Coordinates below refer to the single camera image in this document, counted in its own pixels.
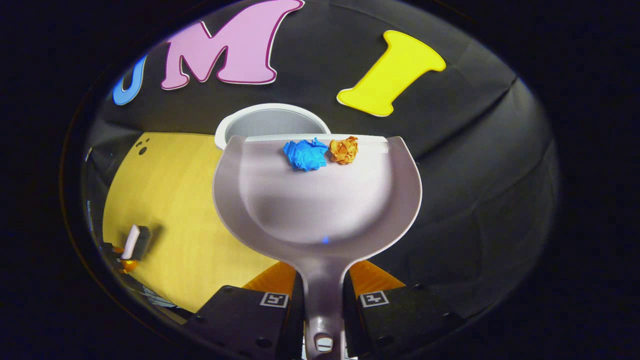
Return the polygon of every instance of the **yellow letter i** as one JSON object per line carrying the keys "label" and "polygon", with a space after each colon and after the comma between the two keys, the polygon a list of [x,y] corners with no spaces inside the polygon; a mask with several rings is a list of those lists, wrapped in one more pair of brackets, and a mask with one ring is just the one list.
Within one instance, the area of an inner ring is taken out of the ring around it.
{"label": "yellow letter i", "polygon": [[438,53],[416,38],[394,30],[383,36],[387,51],[356,86],[337,96],[339,103],[378,117],[389,116],[391,103],[425,72],[446,67]]}

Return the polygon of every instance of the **yellow table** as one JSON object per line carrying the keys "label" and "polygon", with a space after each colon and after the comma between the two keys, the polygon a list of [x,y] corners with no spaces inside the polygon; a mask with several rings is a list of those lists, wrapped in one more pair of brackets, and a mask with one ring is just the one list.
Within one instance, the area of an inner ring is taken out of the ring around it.
{"label": "yellow table", "polygon": [[123,247],[133,224],[150,227],[140,283],[195,313],[223,285],[242,287],[276,263],[237,241],[213,204],[222,155],[211,135],[143,133],[111,184],[102,219],[105,242]]}

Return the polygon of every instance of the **crumpled paper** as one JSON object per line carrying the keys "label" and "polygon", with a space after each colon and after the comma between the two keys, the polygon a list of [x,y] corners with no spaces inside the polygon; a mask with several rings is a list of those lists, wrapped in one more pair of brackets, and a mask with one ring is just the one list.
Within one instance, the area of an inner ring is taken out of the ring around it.
{"label": "crumpled paper", "polygon": [[328,147],[314,138],[311,142],[302,140],[298,143],[290,141],[284,145],[284,153],[293,168],[304,171],[317,170],[326,166],[324,154]]}
{"label": "crumpled paper", "polygon": [[331,140],[331,143],[329,143],[329,150],[331,150],[331,153],[333,154],[331,161],[336,161],[340,164],[350,164],[356,158],[356,154],[358,153],[358,138],[355,136],[349,136],[346,140]]}

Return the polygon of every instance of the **dustpan handle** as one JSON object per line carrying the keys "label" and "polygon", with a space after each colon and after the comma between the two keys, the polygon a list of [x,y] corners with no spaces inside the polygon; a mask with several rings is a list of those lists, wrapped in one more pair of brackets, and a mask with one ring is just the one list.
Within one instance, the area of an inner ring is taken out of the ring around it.
{"label": "dustpan handle", "polygon": [[305,348],[307,360],[344,359],[342,283],[346,266],[314,269],[305,282]]}

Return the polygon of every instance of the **black fabric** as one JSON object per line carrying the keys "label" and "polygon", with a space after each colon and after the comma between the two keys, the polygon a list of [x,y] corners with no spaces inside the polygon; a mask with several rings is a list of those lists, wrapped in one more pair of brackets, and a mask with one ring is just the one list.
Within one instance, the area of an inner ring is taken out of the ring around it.
{"label": "black fabric", "polygon": [[[213,34],[258,2],[236,3],[202,20]],[[423,41],[447,68],[418,78],[394,101],[394,112],[379,118],[335,96],[385,52],[386,30]],[[372,262],[405,283],[427,284],[463,316],[499,300],[535,264],[558,196],[552,133],[524,82],[468,34],[403,3],[310,0],[278,29],[274,83],[219,81],[223,54],[205,83],[191,76],[188,85],[170,91],[160,86],[167,48],[160,43],[149,52],[142,88],[131,102],[117,106],[105,95],[88,146],[108,133],[117,143],[122,131],[214,134],[224,117],[247,106],[301,106],[332,133],[402,136],[418,163],[423,196],[415,224]]]}

